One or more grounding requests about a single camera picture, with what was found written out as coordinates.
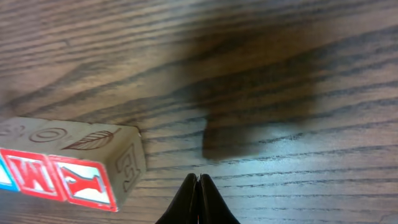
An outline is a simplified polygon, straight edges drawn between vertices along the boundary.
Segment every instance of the red border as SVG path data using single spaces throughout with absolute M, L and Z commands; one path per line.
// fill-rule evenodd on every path
M 107 211 L 111 211 L 111 212 L 118 211 L 118 207 L 116 206 L 116 202 L 115 202 L 114 195 L 112 192 L 112 186 L 109 183 L 108 175 L 106 175 L 104 165 L 100 164 L 99 162 L 84 161 L 84 160 L 80 160 L 80 159 L 74 159 L 74 158 L 62 157 L 62 156 L 54 156 L 54 155 L 50 155 L 49 159 L 50 159 L 54 169 L 56 169 L 57 171 L 60 171 L 60 169 L 56 165 L 55 162 L 65 162 L 65 163 L 70 163 L 70 164 L 95 167 L 98 169 L 99 174 L 101 174 L 101 180 L 103 181 L 105 189 L 106 189 L 106 193 L 108 194 L 110 205 L 104 204 L 101 202 L 91 202 L 91 201 L 87 201 L 87 200 L 83 200 L 83 199 L 73 198 L 69 194 L 69 191 L 66 186 L 67 183 L 65 182 L 65 180 L 63 180 L 61 178 L 61 176 L 57 172 L 57 176 L 62 182 L 62 188 L 64 189 L 64 192 L 67 195 L 68 201 L 70 203 L 74 203 L 77 205 L 83 205 L 83 206 L 91 207 L 91 208 L 98 208 L 98 209 L 107 210 Z
M 50 161 L 46 158 L 45 155 L 33 153 L 33 152 L 22 152 L 22 151 L 17 151 L 17 150 L 12 150 L 12 149 L 1 149 L 1 154 L 9 168 L 9 170 L 11 171 L 12 175 L 14 176 L 14 179 L 17 182 L 22 193 L 31 195 L 31 196 L 35 196 L 35 197 L 58 200 L 61 202 L 65 201 L 66 198 L 63 195 L 61 184 L 59 182 L 59 179 L 57 178 L 58 176 L 54 172 Z M 19 182 L 19 179 L 17 178 L 19 176 L 19 173 L 16 173 L 16 171 L 14 169 L 12 169 L 12 166 L 10 166 L 10 162 L 8 161 L 7 156 L 16 156 L 16 157 L 34 159 L 34 160 L 43 162 L 47 172 L 49 173 L 50 179 L 54 185 L 55 193 L 57 193 L 57 195 L 42 194 L 42 193 L 34 192 L 34 191 L 31 191 L 31 190 L 25 188 L 22 185 L 22 183 Z

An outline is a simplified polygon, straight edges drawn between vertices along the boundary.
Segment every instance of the black pointed object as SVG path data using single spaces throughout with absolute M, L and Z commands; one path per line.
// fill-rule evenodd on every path
M 197 183 L 195 174 L 188 174 L 166 212 L 156 224 L 197 224 Z
M 166 212 L 156 224 L 239 224 L 211 177 L 188 174 Z

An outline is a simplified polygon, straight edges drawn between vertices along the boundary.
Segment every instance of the concentric circle drawing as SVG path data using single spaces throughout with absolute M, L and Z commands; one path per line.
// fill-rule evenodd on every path
M 32 142 L 50 142 L 56 141 L 68 134 L 67 130 L 63 128 L 46 128 L 38 130 L 29 136 Z

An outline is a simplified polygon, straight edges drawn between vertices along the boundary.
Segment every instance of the toy block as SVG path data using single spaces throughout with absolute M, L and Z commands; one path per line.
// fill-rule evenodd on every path
M 135 127 L 12 118 L 0 133 L 0 177 L 24 194 L 116 212 L 146 171 Z

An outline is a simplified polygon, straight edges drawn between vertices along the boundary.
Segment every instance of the wooden surface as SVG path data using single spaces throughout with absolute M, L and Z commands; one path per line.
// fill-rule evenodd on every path
M 396 0 L 3 0 L 0 82 L 148 165 L 119 213 L 0 191 L 0 223 L 154 223 L 190 172 L 241 223 L 398 223 Z

